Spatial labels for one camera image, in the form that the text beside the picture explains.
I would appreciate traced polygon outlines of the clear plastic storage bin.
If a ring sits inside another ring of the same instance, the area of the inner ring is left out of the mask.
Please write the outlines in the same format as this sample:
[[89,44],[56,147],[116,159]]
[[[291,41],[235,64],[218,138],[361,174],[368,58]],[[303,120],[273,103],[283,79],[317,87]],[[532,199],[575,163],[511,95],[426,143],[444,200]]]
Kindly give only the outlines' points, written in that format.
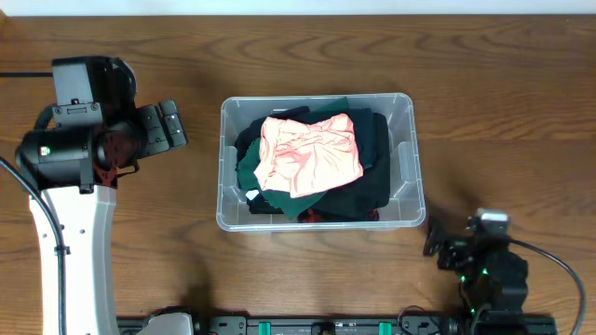
[[227,232],[270,233],[316,230],[394,230],[420,225],[427,209],[421,176],[414,108],[403,93],[352,94],[351,108],[370,108],[386,117],[389,136],[390,195],[378,221],[300,223],[283,214],[251,214],[246,193],[237,183],[235,141],[252,121],[307,106],[315,111],[341,95],[231,97],[221,107],[221,136],[216,221]]

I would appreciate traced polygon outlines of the black garment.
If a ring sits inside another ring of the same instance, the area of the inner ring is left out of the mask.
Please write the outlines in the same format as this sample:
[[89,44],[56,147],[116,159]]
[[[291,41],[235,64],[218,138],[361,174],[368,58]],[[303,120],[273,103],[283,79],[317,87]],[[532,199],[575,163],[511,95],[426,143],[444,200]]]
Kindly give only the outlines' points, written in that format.
[[252,121],[239,133],[235,141],[237,181],[240,189],[258,193],[248,202],[252,214],[284,214],[300,222],[379,219],[377,209],[386,206],[390,197],[389,130],[383,115],[369,108],[351,109],[340,101],[315,111],[301,106],[272,116],[310,125],[338,114],[346,114],[354,124],[363,176],[329,191],[298,198],[287,192],[263,191],[258,185],[254,170],[260,162],[259,144],[265,119]]

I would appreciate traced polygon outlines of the dark green garment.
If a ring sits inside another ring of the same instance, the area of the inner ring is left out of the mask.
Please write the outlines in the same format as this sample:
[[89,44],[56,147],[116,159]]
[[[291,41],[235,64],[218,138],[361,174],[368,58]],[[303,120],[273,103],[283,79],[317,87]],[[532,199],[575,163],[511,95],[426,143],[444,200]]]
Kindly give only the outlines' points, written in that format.
[[[314,112],[348,110],[346,99],[337,100]],[[312,112],[308,107],[301,106],[274,114],[275,118],[295,120],[297,116]],[[386,192],[376,185],[379,181],[388,179],[388,135],[383,128],[384,118],[373,113],[376,139],[376,158],[372,167],[364,169],[360,179],[345,186],[331,189],[325,193],[308,195],[296,199],[278,191],[262,191],[263,197],[274,208],[279,208],[290,219],[297,219],[300,213],[312,208],[347,217],[363,216],[371,209],[379,208],[388,200]]]

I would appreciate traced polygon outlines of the red navy plaid shirt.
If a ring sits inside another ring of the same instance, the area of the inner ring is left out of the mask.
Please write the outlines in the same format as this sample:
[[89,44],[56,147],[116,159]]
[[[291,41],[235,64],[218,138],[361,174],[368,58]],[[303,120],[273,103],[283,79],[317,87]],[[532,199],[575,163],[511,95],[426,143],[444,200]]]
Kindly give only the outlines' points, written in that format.
[[347,217],[338,214],[325,212],[309,208],[297,217],[297,221],[300,223],[317,223],[317,222],[340,222],[340,221],[379,221],[378,210],[371,209],[364,213],[363,216]]

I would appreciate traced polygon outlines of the dark navy garment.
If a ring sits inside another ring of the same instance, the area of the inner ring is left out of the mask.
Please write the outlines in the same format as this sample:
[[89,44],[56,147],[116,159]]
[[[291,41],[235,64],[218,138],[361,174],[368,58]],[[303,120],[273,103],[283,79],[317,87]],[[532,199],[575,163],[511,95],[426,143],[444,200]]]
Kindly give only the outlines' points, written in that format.
[[343,111],[309,112],[295,118],[304,124],[315,124],[338,114],[346,114],[353,123],[359,161],[364,169],[371,168],[376,158],[376,139],[373,112],[370,108],[348,109]]

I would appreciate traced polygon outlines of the pink garment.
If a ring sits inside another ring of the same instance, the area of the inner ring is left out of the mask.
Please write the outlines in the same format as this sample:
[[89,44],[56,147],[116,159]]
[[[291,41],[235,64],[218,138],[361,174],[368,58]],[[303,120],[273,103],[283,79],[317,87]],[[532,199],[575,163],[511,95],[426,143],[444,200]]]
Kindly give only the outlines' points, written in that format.
[[260,163],[254,170],[264,191],[292,198],[327,192],[363,176],[354,124],[337,114],[315,124],[267,117],[261,127]]

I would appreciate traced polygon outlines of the black cloth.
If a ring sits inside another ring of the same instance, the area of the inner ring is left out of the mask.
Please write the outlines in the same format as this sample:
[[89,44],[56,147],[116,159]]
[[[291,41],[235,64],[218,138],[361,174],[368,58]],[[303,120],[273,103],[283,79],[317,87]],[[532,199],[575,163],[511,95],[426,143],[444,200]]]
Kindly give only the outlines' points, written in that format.
[[247,191],[246,198],[251,214],[282,214],[282,211],[270,205],[257,189]]

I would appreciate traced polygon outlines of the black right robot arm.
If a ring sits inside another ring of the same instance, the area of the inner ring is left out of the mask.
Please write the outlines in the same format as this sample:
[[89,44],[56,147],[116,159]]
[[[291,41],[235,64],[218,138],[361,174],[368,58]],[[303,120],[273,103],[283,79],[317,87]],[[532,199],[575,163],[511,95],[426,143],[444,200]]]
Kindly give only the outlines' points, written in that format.
[[528,294],[528,262],[509,250],[509,216],[481,210],[468,219],[469,234],[451,234],[439,219],[428,220],[423,254],[436,255],[441,270],[460,277],[465,306],[519,313]]

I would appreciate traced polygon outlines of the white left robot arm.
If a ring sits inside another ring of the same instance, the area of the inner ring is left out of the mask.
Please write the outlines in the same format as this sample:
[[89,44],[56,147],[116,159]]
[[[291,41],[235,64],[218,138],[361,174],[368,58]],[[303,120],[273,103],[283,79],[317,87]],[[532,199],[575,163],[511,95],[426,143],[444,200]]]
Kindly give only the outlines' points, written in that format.
[[116,334],[111,232],[119,178],[183,147],[173,100],[71,100],[44,110],[16,152],[31,189],[46,334]]

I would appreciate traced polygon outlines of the black mounting rail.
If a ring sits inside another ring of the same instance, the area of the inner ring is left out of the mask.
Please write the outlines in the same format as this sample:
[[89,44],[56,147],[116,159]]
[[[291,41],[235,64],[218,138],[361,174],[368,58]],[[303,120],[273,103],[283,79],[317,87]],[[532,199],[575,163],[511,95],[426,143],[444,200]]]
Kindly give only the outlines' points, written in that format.
[[462,317],[407,312],[394,318],[256,318],[219,316],[192,324],[193,334],[211,335],[553,335],[554,319],[548,316],[513,316],[473,323]]

